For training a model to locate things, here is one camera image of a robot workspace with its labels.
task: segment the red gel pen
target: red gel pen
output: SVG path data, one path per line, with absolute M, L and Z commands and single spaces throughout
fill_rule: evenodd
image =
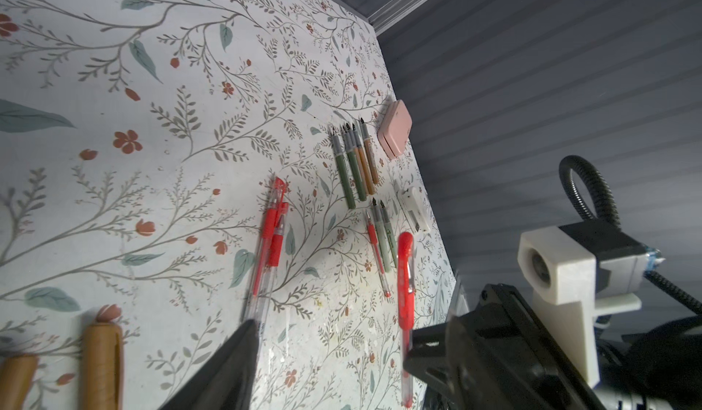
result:
M 410 232 L 403 232 L 397 240 L 397 315 L 402 330 L 402 361 L 412 348 L 412 328 L 414 327 L 414 238 Z M 412 375 L 404 369 L 400 378 L 402 405 L 412 407 Z
M 276 177 L 273 188 L 271 189 L 270 198 L 268 200 L 268 207 L 265 211 L 265 221 L 263 223 L 263 230 L 261 231 L 261 238 L 258 244 L 258 253 L 256 255 L 258 257 L 258 264 L 256 265 L 256 271 L 253 275 L 251 292 L 249 294 L 249 300 L 246 304 L 246 311 L 244 313 L 245 320 L 254 319 L 259 325 L 261 323 L 261 317 L 258 315 L 258 312 L 261 310 L 258 305 L 261 277 L 263 276 L 263 271 L 268 265 L 270 247 L 278 218 L 277 214 L 283 203 L 285 189 L 285 182 L 280 177 Z
M 375 264 L 378 266 L 378 275 L 381 277 L 382 292 L 385 294 L 385 297 L 391 297 L 388 278 L 385 276 L 385 269 L 382 267 L 381 251 L 378 248 L 378 235 L 375 233 L 375 226 L 368 211 L 366 211 L 366 225 L 368 226 L 368 238 L 371 240 L 371 246 L 373 247 L 373 255 L 375 255 Z

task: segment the pen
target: pen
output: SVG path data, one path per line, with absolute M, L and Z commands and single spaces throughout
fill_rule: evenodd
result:
M 286 185 L 285 182 L 280 178 L 276 177 L 271 189 L 270 198 L 268 199 L 268 207 L 265 211 L 265 221 L 263 223 L 263 230 L 261 231 L 261 238 L 258 244 L 258 264 L 256 265 L 256 271 L 253 274 L 253 281 L 251 282 L 251 292 L 249 294 L 249 300 L 246 303 L 246 311 L 244 313 L 244 320 L 254 319 L 260 326 L 261 317 L 259 316 L 260 308 L 258 306 L 259 301 L 259 291 L 261 277 L 263 271 L 268 265 L 268 256 L 270 254 L 270 246 L 273 240 L 273 232 L 275 230 L 277 213 L 281 204 L 283 203 L 283 196 L 285 195 Z
M 382 222 L 381 208 L 375 203 L 373 199 L 373 221 L 375 222 L 375 230 L 379 232 L 385 231 L 385 224 Z M 388 236 L 380 234 L 378 236 L 378 243 L 381 246 L 381 256 L 382 263 L 385 267 L 385 271 L 390 271 L 390 257 L 388 257 Z
M 397 252 L 399 265 L 397 266 L 397 316 L 402 332 L 402 363 L 412 348 L 412 328 L 414 327 L 414 255 L 412 243 L 414 239 L 410 232 L 403 232 L 399 236 Z M 408 409 L 412 407 L 412 376 L 402 370 L 400 378 L 402 405 Z
M 359 169 L 356 144 L 353 141 L 353 136 L 348 131 L 344 131 L 344 143 L 346 144 L 346 157 L 349 160 L 349 166 L 351 167 L 351 173 L 353 174 L 353 179 L 356 182 L 356 192 L 358 193 L 358 200 L 362 202 L 366 201 L 366 189 L 363 183 L 363 177 L 361 177 L 361 170 Z
M 390 286 L 388 285 L 388 278 L 385 276 L 385 270 L 382 268 L 381 252 L 378 250 L 378 236 L 375 233 L 375 226 L 373 226 L 368 211 L 366 211 L 366 227 L 368 227 L 368 237 L 371 240 L 373 255 L 375 255 L 375 264 L 378 266 L 378 274 L 381 277 L 382 292 L 385 294 L 385 297 L 391 297 L 392 294 L 390 292 Z
M 363 149 L 363 143 L 361 142 L 361 136 L 356 130 L 356 124 L 353 125 L 353 140 L 356 142 L 356 147 L 358 148 L 358 158 L 361 162 L 361 168 L 363 171 L 363 179 L 366 182 L 366 188 L 368 189 L 368 194 L 375 194 L 375 186 L 373 186 L 373 178 L 371 177 L 371 169 L 368 168 L 368 160 L 366 159 L 366 152 Z
M 339 180 L 341 181 L 341 187 L 344 189 L 344 197 L 346 197 L 346 206 L 349 209 L 356 208 L 356 202 L 353 199 L 353 191 L 351 191 L 351 182 L 349 181 L 349 174 L 346 171 L 346 163 L 344 163 L 344 150 L 341 148 L 341 140 L 339 135 L 336 133 L 334 127 L 331 127 L 331 148 L 334 151 L 334 158 L 336 159 L 336 168 L 339 170 Z
M 388 236 L 388 245 L 390 246 L 390 254 L 392 255 L 392 261 L 395 263 L 395 268 L 397 268 L 397 242 L 395 241 L 395 236 L 392 234 L 392 224 L 390 224 L 390 216 L 388 215 L 388 210 L 385 208 L 385 205 L 382 204 L 382 200 L 381 213 L 382 224 L 385 226 L 385 234 Z
M 363 145 L 366 147 L 366 157 L 368 158 L 368 166 L 371 169 L 371 177 L 373 177 L 373 183 L 378 185 L 381 182 L 380 177 L 378 177 L 378 168 L 375 166 L 375 155 L 373 154 L 373 145 L 371 145 L 371 135 L 368 134 L 368 125 L 361 118 L 361 134 L 363 136 Z

